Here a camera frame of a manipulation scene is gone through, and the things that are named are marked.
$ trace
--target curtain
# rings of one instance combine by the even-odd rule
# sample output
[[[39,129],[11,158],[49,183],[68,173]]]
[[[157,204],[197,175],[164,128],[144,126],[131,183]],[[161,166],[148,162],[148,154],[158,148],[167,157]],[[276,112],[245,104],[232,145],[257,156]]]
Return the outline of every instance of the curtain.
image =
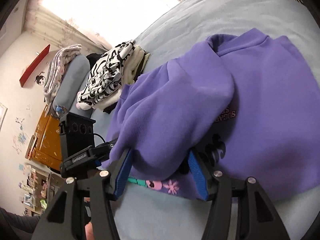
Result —
[[[76,20],[63,20],[42,5],[43,0],[28,0],[24,30],[33,33],[48,43],[63,48],[71,44],[82,45],[81,53],[103,53],[111,45],[98,33],[82,29]]]

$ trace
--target silver bolt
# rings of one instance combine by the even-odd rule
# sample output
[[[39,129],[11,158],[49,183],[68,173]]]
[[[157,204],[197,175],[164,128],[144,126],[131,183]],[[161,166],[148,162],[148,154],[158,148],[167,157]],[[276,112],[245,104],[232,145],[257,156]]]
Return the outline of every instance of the silver bolt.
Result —
[[[99,175],[100,175],[101,177],[106,177],[106,176],[109,175],[109,171],[100,171]]]
[[[213,175],[214,175],[215,177],[221,177],[221,176],[223,175],[223,173],[222,173],[222,171],[215,171],[215,172],[213,173]]]
[[[248,182],[251,184],[255,184],[257,182],[257,180],[254,177],[249,177]]]
[[[66,183],[67,183],[67,184],[71,184],[71,183],[73,183],[74,181],[75,181],[75,178],[73,178],[73,177],[66,178]]]

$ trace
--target pink cartoon character print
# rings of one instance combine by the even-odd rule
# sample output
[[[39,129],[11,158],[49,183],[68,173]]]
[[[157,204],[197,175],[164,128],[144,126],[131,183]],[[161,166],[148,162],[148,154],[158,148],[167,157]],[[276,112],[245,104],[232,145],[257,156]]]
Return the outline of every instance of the pink cartoon character print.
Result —
[[[154,190],[161,190],[162,189],[162,182],[161,181],[146,180],[146,184],[149,188],[154,189]]]
[[[168,184],[163,184],[163,187],[168,189],[168,194],[176,195],[179,190],[178,182],[175,181],[172,183],[172,180],[169,179]]]

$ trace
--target white wall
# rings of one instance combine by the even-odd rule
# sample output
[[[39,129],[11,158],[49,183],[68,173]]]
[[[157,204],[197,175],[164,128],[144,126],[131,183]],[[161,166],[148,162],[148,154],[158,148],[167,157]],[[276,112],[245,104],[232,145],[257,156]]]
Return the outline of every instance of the white wall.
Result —
[[[20,0],[17,3],[1,29],[0,57],[21,34],[25,18],[26,3],[27,0]]]
[[[35,82],[36,76],[44,71],[46,77],[49,62],[58,48],[51,47],[49,54],[34,70],[23,88],[19,78],[23,70],[36,58],[48,43],[30,34],[22,33],[0,58],[0,102],[8,108],[0,130],[0,206],[9,212],[22,214],[23,204],[19,195],[23,190],[18,183],[25,179],[19,164],[24,158],[31,135],[35,132],[39,117],[44,109],[43,86]],[[19,141],[19,135],[26,138]]]

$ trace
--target photo frame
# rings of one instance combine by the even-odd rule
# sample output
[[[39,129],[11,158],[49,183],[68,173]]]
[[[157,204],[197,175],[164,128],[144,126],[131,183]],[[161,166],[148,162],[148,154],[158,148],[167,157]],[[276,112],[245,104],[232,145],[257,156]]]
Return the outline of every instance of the photo frame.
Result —
[[[0,103],[0,130],[7,110],[8,108],[6,108],[3,104]]]

